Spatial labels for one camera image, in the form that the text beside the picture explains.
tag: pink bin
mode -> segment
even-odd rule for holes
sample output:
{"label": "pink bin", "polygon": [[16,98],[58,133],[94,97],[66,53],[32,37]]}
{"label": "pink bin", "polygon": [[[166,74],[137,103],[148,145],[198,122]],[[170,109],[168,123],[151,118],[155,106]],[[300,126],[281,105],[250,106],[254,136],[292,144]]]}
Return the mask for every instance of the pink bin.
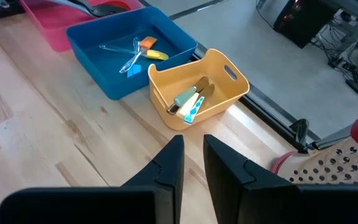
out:
{"label": "pink bin", "polygon": [[[46,0],[20,0],[20,2],[51,48],[57,52],[71,49],[66,36],[67,28],[95,19],[76,9]],[[91,5],[108,3],[128,10],[142,7],[137,0],[90,0],[89,3]]]}

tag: concrete floor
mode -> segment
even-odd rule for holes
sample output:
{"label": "concrete floor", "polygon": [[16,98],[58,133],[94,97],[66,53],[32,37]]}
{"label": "concrete floor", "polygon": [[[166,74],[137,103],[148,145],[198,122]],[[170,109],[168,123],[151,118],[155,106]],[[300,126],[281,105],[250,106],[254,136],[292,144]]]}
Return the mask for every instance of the concrete floor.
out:
{"label": "concrete floor", "polygon": [[[169,16],[205,3],[205,0],[146,1]],[[277,2],[275,7],[268,4],[263,10],[283,6]],[[262,14],[273,22],[280,10],[265,11]],[[258,15],[255,1],[224,1],[175,22],[205,47],[226,54],[253,85],[285,111],[296,119],[308,119],[311,130],[319,137],[358,118],[358,95],[344,83],[339,72],[327,66],[324,52],[312,45],[299,49],[276,33]]]}

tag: wooden tabletop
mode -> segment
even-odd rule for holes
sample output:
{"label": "wooden tabletop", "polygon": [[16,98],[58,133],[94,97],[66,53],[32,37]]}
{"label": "wooden tabletop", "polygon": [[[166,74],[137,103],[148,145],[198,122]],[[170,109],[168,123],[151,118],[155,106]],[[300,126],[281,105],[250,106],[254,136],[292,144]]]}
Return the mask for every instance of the wooden tabletop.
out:
{"label": "wooden tabletop", "polygon": [[24,14],[0,19],[0,203],[26,187],[120,186],[176,134],[184,135],[186,151],[182,223],[216,223],[204,134],[264,167],[293,150],[240,103],[171,130],[148,87],[112,101],[72,51],[54,52]]}

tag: cheese grater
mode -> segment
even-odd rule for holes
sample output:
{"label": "cheese grater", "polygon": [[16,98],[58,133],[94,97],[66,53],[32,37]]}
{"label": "cheese grater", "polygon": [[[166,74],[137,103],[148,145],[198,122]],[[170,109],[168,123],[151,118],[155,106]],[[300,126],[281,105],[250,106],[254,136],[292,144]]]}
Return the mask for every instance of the cheese grater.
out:
{"label": "cheese grater", "polygon": [[358,184],[358,119],[339,137],[336,133],[324,140],[337,143],[319,147],[315,142],[306,154],[289,152],[274,163],[272,172],[294,184]]}

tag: mint green object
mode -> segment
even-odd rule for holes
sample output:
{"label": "mint green object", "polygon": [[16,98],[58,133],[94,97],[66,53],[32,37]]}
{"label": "mint green object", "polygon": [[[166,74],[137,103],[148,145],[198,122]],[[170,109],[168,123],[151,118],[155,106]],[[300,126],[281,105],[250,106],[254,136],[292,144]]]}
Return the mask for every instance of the mint green object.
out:
{"label": "mint green object", "polygon": [[175,99],[173,99],[173,102],[177,106],[182,107],[191,98],[191,96],[193,96],[195,93],[196,93],[196,87],[193,86],[193,87],[187,89],[186,91],[184,91],[183,93],[180,93],[179,95],[177,95],[177,97],[175,97]]}

